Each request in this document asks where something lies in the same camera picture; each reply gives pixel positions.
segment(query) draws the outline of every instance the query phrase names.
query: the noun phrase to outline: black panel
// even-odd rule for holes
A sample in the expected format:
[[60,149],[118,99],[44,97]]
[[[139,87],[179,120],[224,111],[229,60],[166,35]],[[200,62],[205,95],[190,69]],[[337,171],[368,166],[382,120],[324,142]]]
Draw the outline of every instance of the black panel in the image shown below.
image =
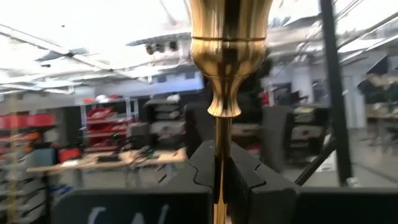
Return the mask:
[[66,140],[69,143],[82,142],[80,106],[68,106],[63,109]]

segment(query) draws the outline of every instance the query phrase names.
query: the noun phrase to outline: fluorescent light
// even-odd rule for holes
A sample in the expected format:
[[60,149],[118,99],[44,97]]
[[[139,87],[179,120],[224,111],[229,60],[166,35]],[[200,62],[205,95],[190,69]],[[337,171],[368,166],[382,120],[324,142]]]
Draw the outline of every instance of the fluorescent light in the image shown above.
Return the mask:
[[81,82],[74,83],[70,80],[46,80],[45,82],[34,82],[34,83],[41,88],[58,88],[58,87],[81,84]]
[[69,91],[69,90],[59,90],[59,89],[46,89],[44,90],[44,92],[47,93],[59,93],[59,94],[66,94],[66,95],[71,95],[73,94],[75,91]]
[[3,84],[0,85],[0,87],[3,88],[16,88],[19,90],[30,90],[30,91],[40,91],[42,88],[38,86],[24,86],[24,85],[18,85],[18,84]]

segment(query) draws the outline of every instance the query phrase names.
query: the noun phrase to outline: brass rod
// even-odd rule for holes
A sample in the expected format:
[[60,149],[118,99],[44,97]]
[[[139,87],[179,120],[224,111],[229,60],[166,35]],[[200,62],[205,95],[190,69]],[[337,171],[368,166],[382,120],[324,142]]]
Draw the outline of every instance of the brass rod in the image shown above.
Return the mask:
[[216,117],[215,163],[216,163],[216,198],[214,204],[214,223],[224,224],[226,221],[227,201],[225,199],[226,163],[231,148],[232,118]]

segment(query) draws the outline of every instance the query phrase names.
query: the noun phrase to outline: metal shelf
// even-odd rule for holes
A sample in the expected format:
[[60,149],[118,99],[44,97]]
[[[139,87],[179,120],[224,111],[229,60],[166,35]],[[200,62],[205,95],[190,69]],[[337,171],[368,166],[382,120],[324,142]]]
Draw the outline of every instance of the metal shelf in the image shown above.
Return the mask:
[[[97,108],[98,105],[103,105],[103,104],[108,104],[108,103],[120,103],[120,102],[125,102],[126,103],[126,114],[124,117],[122,116],[113,116],[110,118],[106,119],[99,119],[99,120],[87,120],[87,113],[86,113],[86,106],[91,106],[91,109]],[[134,111],[131,111],[131,102],[133,102],[133,108]],[[139,119],[139,111],[138,111],[138,99],[132,99],[131,97],[126,97],[120,100],[111,100],[109,102],[104,102],[104,103],[85,103],[80,106],[80,116],[81,116],[81,130],[83,131],[83,139],[88,145],[87,141],[89,138],[98,138],[98,137],[107,137],[112,135],[112,131],[118,134],[125,134],[128,135],[129,133],[127,132],[127,129],[129,125],[132,123],[133,119],[134,121],[138,121]],[[127,126],[125,129],[115,129],[112,130],[111,132],[107,133],[90,133],[87,130],[87,125],[89,124],[104,124],[104,123],[127,123]],[[116,150],[117,146],[100,146],[100,147],[88,147],[86,149],[86,152],[96,152],[96,151],[112,151]]]

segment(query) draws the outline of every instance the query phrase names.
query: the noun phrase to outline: red storage box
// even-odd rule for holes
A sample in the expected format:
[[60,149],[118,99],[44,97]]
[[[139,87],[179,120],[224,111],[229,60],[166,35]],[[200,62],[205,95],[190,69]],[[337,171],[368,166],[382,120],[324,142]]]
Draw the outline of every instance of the red storage box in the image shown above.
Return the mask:
[[28,127],[26,115],[0,116],[0,129],[26,128],[26,127]]
[[103,147],[109,146],[109,138],[110,137],[98,137],[98,138],[90,138],[88,140],[88,145],[90,147]]
[[87,120],[88,121],[101,120],[109,118],[112,115],[113,115],[113,108],[95,108],[88,113]]
[[114,124],[107,124],[107,123],[102,123],[102,124],[89,124],[87,126],[87,131],[88,133],[107,133],[112,130],[112,127]]
[[47,127],[55,125],[55,117],[52,114],[35,114],[27,116],[27,125],[30,127]]
[[78,148],[73,149],[62,149],[58,151],[58,159],[60,163],[67,161],[68,159],[76,158],[80,155]]

